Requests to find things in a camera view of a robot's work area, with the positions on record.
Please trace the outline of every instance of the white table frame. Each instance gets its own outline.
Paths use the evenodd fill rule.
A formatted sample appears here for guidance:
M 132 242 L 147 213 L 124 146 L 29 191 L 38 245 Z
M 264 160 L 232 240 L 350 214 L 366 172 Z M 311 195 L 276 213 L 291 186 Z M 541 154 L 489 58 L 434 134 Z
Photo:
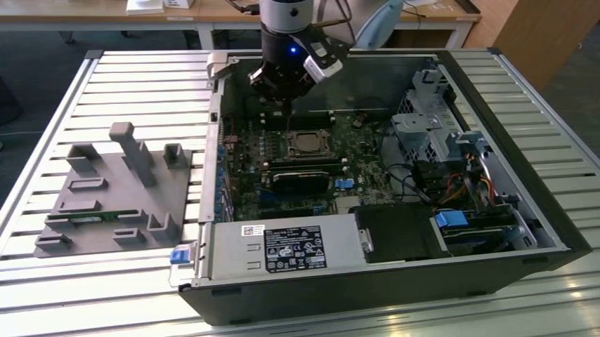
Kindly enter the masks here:
M 399 22 L 395 30 L 451 30 L 444 48 L 461 48 L 469 35 L 473 21 Z M 260 29 L 257 22 L 0 22 L 0 32 L 34 31 L 126 31 L 126 30 L 196 30 L 201 48 L 215 49 L 213 30 Z

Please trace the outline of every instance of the sticker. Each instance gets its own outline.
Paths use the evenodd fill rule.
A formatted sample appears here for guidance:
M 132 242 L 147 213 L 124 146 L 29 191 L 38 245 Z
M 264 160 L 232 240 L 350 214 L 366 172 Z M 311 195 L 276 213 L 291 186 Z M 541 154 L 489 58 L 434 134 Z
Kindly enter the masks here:
M 264 232 L 264 225 L 241 226 L 241 236 L 251 237 L 252 235 L 261 235 Z
M 320 226 L 277 228 L 263 232 L 267 272 L 295 272 L 327 267 Z
M 72 223 L 100 223 L 101 218 L 98 216 L 89 216 L 86 218 L 72 218 L 68 219 Z
M 191 21 L 191 20 L 193 20 L 193 18 L 188 18 L 184 16 L 168 16 L 167 20 L 168 21 Z

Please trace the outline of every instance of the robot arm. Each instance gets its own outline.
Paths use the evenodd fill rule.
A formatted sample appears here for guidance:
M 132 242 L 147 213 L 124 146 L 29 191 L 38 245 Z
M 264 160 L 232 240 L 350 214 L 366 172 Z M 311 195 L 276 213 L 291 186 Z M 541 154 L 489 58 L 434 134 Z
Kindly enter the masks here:
M 383 44 L 402 3 L 400 0 L 259 0 L 259 8 L 261 66 L 249 74 L 249 85 L 287 114 L 291 101 L 339 72 L 351 47 L 375 49 Z

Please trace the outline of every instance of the wooden desk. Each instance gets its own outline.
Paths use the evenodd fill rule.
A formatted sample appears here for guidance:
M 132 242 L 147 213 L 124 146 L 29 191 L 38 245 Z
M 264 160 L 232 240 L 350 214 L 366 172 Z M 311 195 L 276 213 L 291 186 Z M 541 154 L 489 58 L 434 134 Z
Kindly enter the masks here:
M 0 31 L 196 30 L 204 49 L 213 49 L 212 30 L 259 29 L 259 16 L 237 13 L 224 0 L 195 0 L 189 9 L 126 15 L 126 0 L 0 0 Z M 454 0 L 418 7 L 424 18 L 402 13 L 395 29 L 443 29 L 453 33 L 446 47 L 459 48 L 473 23 Z
M 537 91 L 600 20 L 600 0 L 471 0 L 483 18 L 465 43 L 497 47 Z
M 163 13 L 126 15 L 126 0 L 0 0 L 1 23 L 122 23 L 193 21 L 200 0 L 189 9 L 164 8 Z
M 255 0 L 239 0 L 239 4 L 255 4 Z M 403 8 L 408 12 L 415 9 L 410 6 Z M 473 23 L 481 19 L 479 14 L 467 13 L 454 0 L 440 0 L 438 4 L 416 7 L 416 12 L 424 17 L 418 19 L 414 14 L 402 12 L 400 20 L 395 25 L 399 30 L 450 30 L 450 38 L 446 48 L 459 48 L 466 39 Z M 259 16 L 244 15 L 239 13 L 224 0 L 201 0 L 197 22 L 203 30 L 215 29 L 259 29 Z M 212 37 L 207 34 L 200 36 L 203 46 L 211 46 Z

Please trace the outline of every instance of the power supply label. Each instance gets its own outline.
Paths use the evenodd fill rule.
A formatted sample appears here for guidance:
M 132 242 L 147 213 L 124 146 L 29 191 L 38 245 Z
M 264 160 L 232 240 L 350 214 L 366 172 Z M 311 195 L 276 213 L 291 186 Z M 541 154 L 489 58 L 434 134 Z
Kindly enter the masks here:
M 264 230 L 264 255 L 269 273 L 327 267 L 320 226 Z

